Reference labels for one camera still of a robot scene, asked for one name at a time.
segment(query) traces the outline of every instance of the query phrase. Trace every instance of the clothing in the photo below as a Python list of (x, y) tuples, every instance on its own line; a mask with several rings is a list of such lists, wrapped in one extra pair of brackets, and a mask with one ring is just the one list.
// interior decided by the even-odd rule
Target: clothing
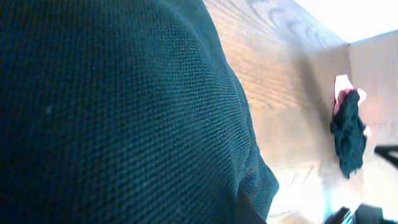
[(364, 135), (366, 126), (359, 117), (358, 101), (358, 92), (349, 91), (330, 124), (330, 131), (335, 136), (335, 149), (340, 159), (340, 169), (347, 179), (350, 173), (362, 167), (362, 157), (368, 140)]
[(265, 220), (279, 185), (201, 1), (0, 1), (0, 220)]

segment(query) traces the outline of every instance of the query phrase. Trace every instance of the wood grain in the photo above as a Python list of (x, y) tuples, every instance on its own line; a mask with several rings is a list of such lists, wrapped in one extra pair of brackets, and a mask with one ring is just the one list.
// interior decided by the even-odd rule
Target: wood grain
[(280, 183), (267, 222), (321, 223), (375, 197), (371, 172), (342, 176), (329, 132), (334, 77), (351, 75), (348, 44), (292, 0), (204, 2)]

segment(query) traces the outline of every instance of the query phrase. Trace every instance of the dark green fabric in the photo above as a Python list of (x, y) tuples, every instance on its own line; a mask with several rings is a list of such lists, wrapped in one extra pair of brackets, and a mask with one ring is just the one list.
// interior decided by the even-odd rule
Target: dark green fabric
[(349, 178), (352, 171), (362, 167), (367, 141), (367, 137), (363, 134), (366, 127), (358, 114), (358, 101), (358, 92), (350, 91), (337, 114), (333, 116), (330, 126), (330, 131), (335, 136), (335, 149), (340, 159), (340, 169), (346, 178)]
[(233, 223), (239, 185), (266, 218), (279, 185), (201, 1), (5, 0), (0, 29), (2, 223)]

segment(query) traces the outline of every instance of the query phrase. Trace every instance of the white wall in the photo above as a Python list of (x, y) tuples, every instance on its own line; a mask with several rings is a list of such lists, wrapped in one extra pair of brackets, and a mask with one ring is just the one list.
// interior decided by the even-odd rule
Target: white wall
[(396, 0), (295, 0), (347, 43), (398, 29)]
[[(372, 131), (368, 146), (398, 144), (398, 31), (352, 44), (349, 58), (354, 86), (368, 94), (359, 108), (361, 119)], [(397, 200), (391, 200), (398, 198), (393, 190), (398, 189), (398, 172), (373, 150), (365, 153), (364, 189), (368, 194), (363, 202), (382, 207), (384, 218), (398, 220)]]

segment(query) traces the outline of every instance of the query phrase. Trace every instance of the black cloth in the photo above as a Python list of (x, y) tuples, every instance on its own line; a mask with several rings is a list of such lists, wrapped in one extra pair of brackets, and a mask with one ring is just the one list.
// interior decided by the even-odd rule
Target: black cloth
[(265, 220), (279, 185), (201, 1), (0, 1), (2, 223)]
[(348, 179), (352, 171), (362, 167), (367, 141), (367, 137), (363, 134), (366, 126), (358, 113), (358, 101), (358, 92), (350, 91), (337, 114), (333, 115), (330, 125), (330, 131), (335, 136), (335, 149), (340, 159), (340, 169)]

